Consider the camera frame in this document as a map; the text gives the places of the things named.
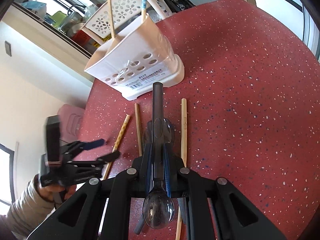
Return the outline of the person's left hand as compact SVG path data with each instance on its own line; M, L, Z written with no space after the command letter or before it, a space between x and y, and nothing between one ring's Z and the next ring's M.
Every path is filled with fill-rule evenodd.
M64 202L70 198L76 192L76 185L63 187L59 184L51 184L49 186L42 186L39 183L38 175L33 178L33 186L35 191L35 200L40 202L53 203L55 201L55 195L62 195L60 198Z

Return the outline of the beige sleeve left forearm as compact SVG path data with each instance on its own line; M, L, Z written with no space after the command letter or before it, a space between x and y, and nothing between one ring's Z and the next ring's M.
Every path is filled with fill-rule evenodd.
M34 193L32 179L20 198L10 205L8 213L1 215L1 239L27 239L51 213L54 202L38 203Z

